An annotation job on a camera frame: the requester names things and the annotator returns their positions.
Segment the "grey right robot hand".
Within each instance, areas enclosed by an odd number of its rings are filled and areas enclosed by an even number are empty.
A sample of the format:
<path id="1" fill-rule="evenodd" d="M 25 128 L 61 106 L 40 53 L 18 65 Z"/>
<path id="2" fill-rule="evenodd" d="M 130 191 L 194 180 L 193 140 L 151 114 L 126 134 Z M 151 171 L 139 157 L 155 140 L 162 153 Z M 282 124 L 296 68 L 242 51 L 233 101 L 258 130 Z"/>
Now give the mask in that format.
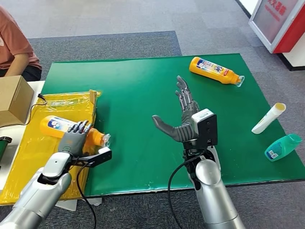
<path id="1" fill-rule="evenodd" d="M 193 99 L 192 93 L 190 91 L 188 85 L 181 76 L 177 76 L 176 86 L 179 89 L 175 91 L 178 96 L 180 106 L 181 108 L 181 124 L 179 126 L 170 126 L 157 115 L 153 115 L 152 120 L 154 124 L 159 130 L 172 138 L 177 142 L 187 142 L 197 137 L 197 134 L 192 127 L 192 115 L 200 111 L 197 101 Z"/>

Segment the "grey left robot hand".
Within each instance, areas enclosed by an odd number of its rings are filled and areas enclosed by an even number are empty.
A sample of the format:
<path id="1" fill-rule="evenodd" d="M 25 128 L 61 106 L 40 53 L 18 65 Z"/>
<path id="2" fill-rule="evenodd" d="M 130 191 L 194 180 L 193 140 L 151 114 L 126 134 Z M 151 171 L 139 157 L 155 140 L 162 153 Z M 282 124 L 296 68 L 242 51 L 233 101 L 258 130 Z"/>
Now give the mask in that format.
<path id="1" fill-rule="evenodd" d="M 57 151 L 70 153 L 74 157 L 84 157 L 83 148 L 92 125 L 85 120 L 69 127 L 61 138 Z"/>

